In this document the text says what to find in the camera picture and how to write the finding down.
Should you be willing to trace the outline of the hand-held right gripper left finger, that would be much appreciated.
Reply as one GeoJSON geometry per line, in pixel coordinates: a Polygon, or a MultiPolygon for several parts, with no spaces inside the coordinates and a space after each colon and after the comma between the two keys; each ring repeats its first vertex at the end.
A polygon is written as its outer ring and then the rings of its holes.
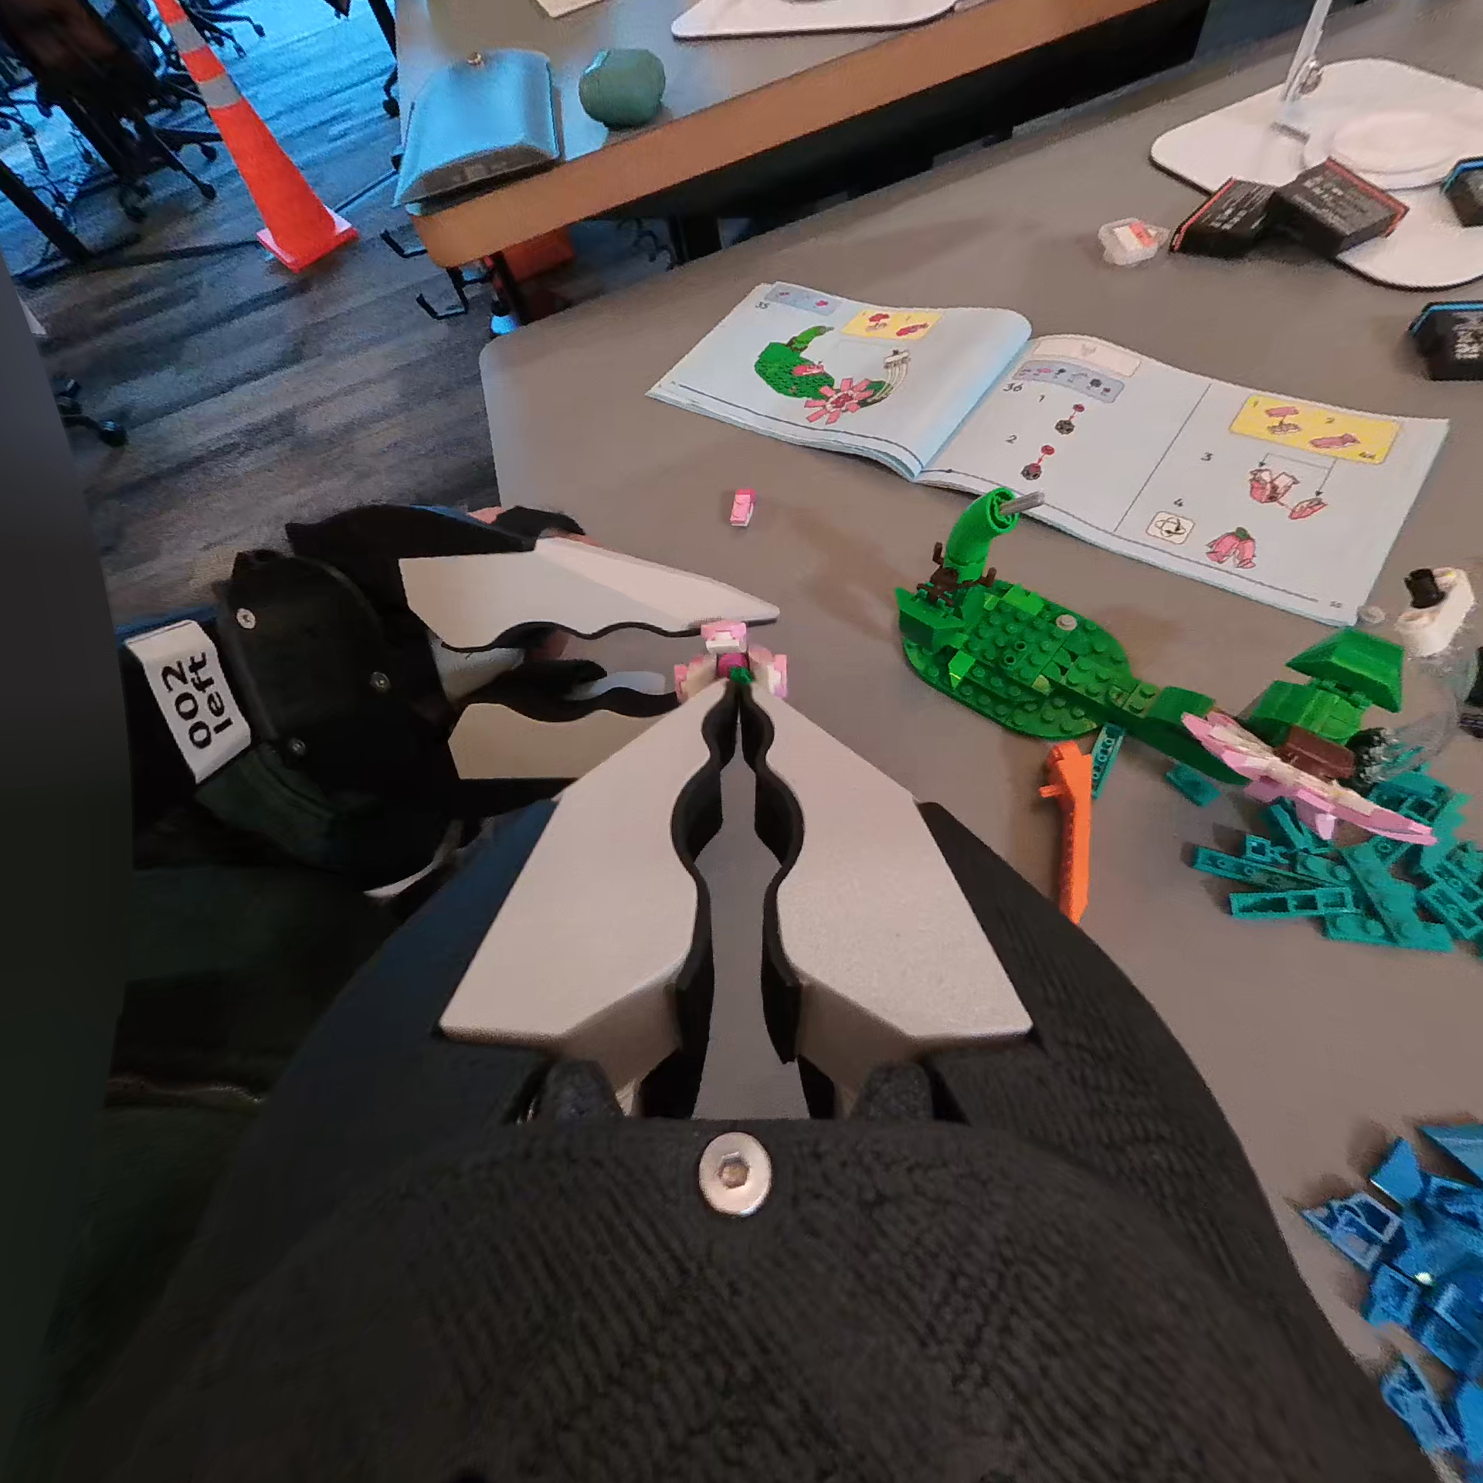
{"type": "Polygon", "coordinates": [[[441,1011],[472,1044],[601,1064],[613,1090],[693,1097],[710,1038],[710,895],[736,736],[717,680],[566,786],[441,1011]]]}

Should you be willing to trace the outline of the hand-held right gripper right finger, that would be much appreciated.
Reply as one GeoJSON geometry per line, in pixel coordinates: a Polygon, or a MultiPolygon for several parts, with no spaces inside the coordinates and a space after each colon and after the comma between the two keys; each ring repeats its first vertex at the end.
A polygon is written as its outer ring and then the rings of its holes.
{"type": "Polygon", "coordinates": [[[1027,1036],[1019,999],[927,817],[764,685],[742,694],[763,895],[763,1011],[784,1063],[832,1090],[882,1064],[1027,1036]]]}

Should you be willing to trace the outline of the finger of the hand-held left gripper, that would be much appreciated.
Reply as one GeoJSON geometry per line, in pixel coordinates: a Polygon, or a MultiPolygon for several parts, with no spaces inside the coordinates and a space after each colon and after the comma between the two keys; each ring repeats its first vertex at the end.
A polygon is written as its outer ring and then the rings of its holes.
{"type": "Polygon", "coordinates": [[[678,704],[671,677],[526,658],[464,701],[448,749],[466,783],[574,780],[678,704]]]}
{"type": "Polygon", "coordinates": [[[727,584],[560,535],[529,550],[408,557],[398,575],[409,612],[460,653],[515,645],[537,628],[693,638],[716,620],[781,618],[777,605],[727,584]]]}

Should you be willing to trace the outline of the green lego leaf build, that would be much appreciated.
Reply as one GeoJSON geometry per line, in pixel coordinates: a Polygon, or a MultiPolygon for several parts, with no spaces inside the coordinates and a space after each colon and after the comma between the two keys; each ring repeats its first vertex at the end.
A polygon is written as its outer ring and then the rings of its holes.
{"type": "Polygon", "coordinates": [[[1184,724],[1186,715],[1210,715],[1211,695],[1135,677],[1105,627],[996,577],[991,543],[1041,503],[1043,495],[1007,488],[980,495],[933,547],[930,577],[894,590],[902,655],[912,672],[1010,733],[1064,744],[1116,726],[1225,779],[1184,724]]]}

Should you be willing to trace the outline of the pile of teal lego pieces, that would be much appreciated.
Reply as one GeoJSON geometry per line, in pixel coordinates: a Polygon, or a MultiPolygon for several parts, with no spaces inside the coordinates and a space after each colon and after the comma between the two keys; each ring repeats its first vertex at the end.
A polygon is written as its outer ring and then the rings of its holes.
{"type": "Polygon", "coordinates": [[[1195,844],[1184,861],[1225,886],[1237,922],[1312,922],[1327,941],[1480,954],[1470,796],[1433,772],[1433,753],[1384,731],[1362,736],[1356,807],[1272,776],[1250,780],[1256,826],[1229,844],[1195,844]]]}

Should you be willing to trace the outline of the green lego plant pink flower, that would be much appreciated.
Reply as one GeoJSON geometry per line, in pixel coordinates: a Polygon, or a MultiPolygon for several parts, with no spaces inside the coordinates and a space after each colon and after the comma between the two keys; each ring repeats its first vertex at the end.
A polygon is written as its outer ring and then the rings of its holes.
{"type": "Polygon", "coordinates": [[[1402,706],[1404,650],[1359,628],[1335,631],[1288,662],[1242,718],[1184,710],[1184,731],[1256,802],[1286,802],[1322,840],[1356,827],[1404,846],[1436,844],[1434,827],[1377,798],[1404,761],[1396,731],[1367,726],[1372,708],[1402,706]]]}

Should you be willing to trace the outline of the lego instruction booklet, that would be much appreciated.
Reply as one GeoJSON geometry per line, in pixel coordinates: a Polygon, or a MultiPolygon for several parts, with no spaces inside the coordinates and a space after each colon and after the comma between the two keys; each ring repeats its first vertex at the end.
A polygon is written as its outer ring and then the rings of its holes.
{"type": "Polygon", "coordinates": [[[1352,624],[1448,435],[1169,367],[1002,307],[761,283],[648,396],[980,496],[1327,627],[1352,624]]]}

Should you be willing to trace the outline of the white and black lego piece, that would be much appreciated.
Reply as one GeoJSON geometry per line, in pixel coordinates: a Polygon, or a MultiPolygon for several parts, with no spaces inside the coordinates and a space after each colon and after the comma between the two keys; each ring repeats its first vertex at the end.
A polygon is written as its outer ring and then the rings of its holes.
{"type": "Polygon", "coordinates": [[[1434,658],[1451,653],[1475,608],[1468,565],[1419,565],[1404,575],[1408,605],[1393,624],[1407,657],[1434,658]]]}

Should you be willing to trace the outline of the pile of blue lego pieces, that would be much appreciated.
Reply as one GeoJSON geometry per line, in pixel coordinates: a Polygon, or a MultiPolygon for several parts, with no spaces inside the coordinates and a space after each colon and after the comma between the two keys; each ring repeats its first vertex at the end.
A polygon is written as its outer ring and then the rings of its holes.
{"type": "Polygon", "coordinates": [[[1445,1481],[1480,1478],[1480,1124],[1431,1122],[1419,1136],[1456,1171],[1422,1163],[1401,1139],[1362,1190],[1300,1209],[1362,1270],[1362,1316],[1418,1349],[1381,1374],[1384,1407],[1445,1481]]]}

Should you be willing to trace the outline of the orange brick separator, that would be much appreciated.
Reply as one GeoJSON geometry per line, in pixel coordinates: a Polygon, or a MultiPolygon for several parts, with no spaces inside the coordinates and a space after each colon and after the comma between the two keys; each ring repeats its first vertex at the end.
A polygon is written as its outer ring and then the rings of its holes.
{"type": "Polygon", "coordinates": [[[1059,809],[1058,907],[1079,923],[1091,895],[1092,761],[1075,742],[1053,744],[1045,759],[1041,799],[1059,809]]]}

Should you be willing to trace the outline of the orange box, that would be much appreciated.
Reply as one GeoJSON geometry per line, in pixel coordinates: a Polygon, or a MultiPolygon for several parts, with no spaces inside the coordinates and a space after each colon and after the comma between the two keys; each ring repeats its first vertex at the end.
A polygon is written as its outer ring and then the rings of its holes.
{"type": "Polygon", "coordinates": [[[547,273],[567,268],[576,260],[576,249],[567,228],[557,228],[503,249],[504,277],[515,285],[526,285],[547,273]]]}

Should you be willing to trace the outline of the grey plastic pouch with label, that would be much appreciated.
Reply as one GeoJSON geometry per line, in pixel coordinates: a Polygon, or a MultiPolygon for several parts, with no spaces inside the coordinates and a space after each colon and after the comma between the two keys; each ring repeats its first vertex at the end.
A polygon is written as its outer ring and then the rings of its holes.
{"type": "Polygon", "coordinates": [[[551,62],[488,47],[440,66],[416,92],[394,204],[423,208],[560,160],[551,62]]]}

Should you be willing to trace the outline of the orange traffic cone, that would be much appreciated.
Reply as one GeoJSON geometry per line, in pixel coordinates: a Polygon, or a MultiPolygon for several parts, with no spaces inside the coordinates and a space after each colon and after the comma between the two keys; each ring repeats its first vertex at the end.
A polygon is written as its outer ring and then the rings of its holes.
{"type": "Polygon", "coordinates": [[[257,243],[294,273],[353,243],[356,225],[318,199],[182,1],[153,6],[261,216],[257,243]]]}

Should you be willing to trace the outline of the green stone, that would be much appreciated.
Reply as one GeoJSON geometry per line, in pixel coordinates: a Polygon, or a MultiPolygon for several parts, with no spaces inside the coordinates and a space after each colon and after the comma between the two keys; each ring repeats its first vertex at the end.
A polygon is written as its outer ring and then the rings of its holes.
{"type": "Polygon", "coordinates": [[[641,128],[659,116],[665,92],[663,60],[646,47],[607,47],[579,78],[582,113],[609,130],[641,128]]]}

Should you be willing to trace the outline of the wooden table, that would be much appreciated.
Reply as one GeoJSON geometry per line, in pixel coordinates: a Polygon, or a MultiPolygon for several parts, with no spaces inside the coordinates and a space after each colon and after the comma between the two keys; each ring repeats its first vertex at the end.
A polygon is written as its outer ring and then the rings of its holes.
{"type": "Polygon", "coordinates": [[[720,249],[727,219],[781,219],[814,199],[918,174],[961,143],[1139,83],[1195,57],[1208,1],[952,1],[918,26],[866,32],[678,38],[687,1],[398,1],[400,128],[445,64],[520,47],[551,64],[563,154],[481,183],[448,206],[408,211],[402,256],[494,276],[494,309],[526,322],[512,252],[585,220],[668,232],[673,266],[720,249]],[[665,72],[659,116],[604,130],[579,101],[585,64],[643,47],[665,72]]]}

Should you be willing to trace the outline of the black office chair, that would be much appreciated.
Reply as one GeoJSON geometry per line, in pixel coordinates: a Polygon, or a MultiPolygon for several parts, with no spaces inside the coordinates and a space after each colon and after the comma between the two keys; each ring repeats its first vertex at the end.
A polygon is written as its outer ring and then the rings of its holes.
{"type": "Polygon", "coordinates": [[[156,1],[4,1],[2,60],[99,170],[81,192],[111,191],[128,225],[144,220],[157,175],[216,199],[209,167],[227,149],[156,1]]]}

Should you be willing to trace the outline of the white monitor stand base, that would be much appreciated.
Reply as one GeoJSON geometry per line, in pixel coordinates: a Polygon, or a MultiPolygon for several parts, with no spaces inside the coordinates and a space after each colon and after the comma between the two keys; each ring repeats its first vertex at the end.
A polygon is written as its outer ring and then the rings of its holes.
{"type": "MultiPolygon", "coordinates": [[[[1464,159],[1480,155],[1479,47],[1464,57],[1452,47],[1442,72],[1388,53],[1327,59],[1322,32],[1329,12],[1330,1],[1312,5],[1279,84],[1163,131],[1150,144],[1152,164],[1204,195],[1229,178],[1276,189],[1307,170],[1300,151],[1315,123],[1365,111],[1451,115],[1468,130],[1464,159]]],[[[1388,288],[1480,285],[1480,228],[1459,225],[1440,183],[1391,192],[1408,206],[1396,229],[1332,260],[1388,288]]]]}
{"type": "Polygon", "coordinates": [[[955,1],[695,1],[673,18],[676,41],[893,32],[933,22],[955,1]]]}

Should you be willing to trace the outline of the small black box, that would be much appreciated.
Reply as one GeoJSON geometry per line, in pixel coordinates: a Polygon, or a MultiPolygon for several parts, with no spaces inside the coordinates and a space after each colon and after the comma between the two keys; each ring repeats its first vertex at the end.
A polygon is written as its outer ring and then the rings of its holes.
{"type": "Polygon", "coordinates": [[[1175,228],[1169,252],[1222,260],[1246,256],[1271,232],[1274,191],[1256,179],[1225,179],[1175,228]]]}
{"type": "Polygon", "coordinates": [[[1388,239],[1407,213],[1401,197],[1324,159],[1272,191],[1266,228],[1332,260],[1363,243],[1388,239]]]}

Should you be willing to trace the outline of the white round pad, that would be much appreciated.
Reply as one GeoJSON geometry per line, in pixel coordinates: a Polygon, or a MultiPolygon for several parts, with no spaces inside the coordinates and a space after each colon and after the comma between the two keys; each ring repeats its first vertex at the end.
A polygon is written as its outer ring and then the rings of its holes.
{"type": "Polygon", "coordinates": [[[1374,186],[1398,192],[1440,183],[1466,151],[1468,130],[1451,115],[1365,111],[1315,123],[1300,160],[1307,168],[1335,160],[1374,186]]]}

